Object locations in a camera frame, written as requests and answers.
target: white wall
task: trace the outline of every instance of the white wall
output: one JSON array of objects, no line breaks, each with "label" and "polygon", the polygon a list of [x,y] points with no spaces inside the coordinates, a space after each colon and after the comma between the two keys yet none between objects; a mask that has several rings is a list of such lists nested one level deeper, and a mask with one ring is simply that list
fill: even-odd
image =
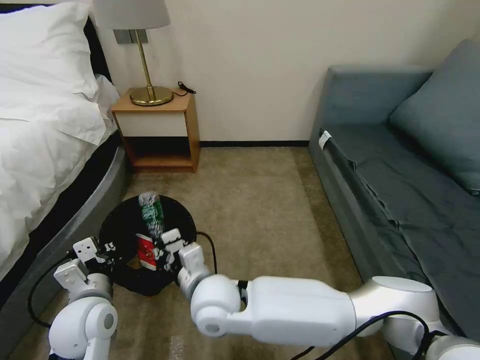
[{"label": "white wall", "polygon": [[[154,84],[198,91],[202,140],[306,140],[332,64],[436,66],[480,28],[479,0],[167,0]],[[100,41],[118,89],[145,83],[135,44]]]}]

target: lamp shade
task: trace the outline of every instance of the lamp shade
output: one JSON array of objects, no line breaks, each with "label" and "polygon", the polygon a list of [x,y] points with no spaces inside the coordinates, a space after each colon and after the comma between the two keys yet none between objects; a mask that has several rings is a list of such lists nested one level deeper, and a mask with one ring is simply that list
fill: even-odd
[{"label": "lamp shade", "polygon": [[165,0],[93,0],[98,27],[116,30],[155,29],[170,24]]}]

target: wall switch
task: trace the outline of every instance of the wall switch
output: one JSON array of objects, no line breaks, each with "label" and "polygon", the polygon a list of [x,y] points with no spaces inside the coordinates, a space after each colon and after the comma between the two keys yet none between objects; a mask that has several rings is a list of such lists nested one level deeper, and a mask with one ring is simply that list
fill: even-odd
[{"label": "wall switch", "polygon": [[[144,29],[138,30],[142,44],[148,44],[149,38]],[[117,44],[136,44],[137,37],[134,30],[113,30]]]}]

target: sofa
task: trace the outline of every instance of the sofa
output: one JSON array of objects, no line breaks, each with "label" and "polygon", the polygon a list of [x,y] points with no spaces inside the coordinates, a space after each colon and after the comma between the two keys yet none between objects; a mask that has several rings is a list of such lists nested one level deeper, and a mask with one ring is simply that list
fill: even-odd
[{"label": "sofa", "polygon": [[[432,73],[419,66],[332,66],[309,152],[362,280],[383,275],[431,285],[447,328],[480,341],[480,198],[391,124]],[[324,131],[331,138],[322,148]]]}]

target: wooden nightstand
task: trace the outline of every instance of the wooden nightstand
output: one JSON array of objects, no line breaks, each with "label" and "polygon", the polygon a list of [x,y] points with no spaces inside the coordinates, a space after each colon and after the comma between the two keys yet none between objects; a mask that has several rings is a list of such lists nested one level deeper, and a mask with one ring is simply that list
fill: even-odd
[{"label": "wooden nightstand", "polygon": [[174,95],[163,105],[138,106],[130,101],[131,90],[111,111],[135,171],[195,173],[200,155],[195,97]]}]

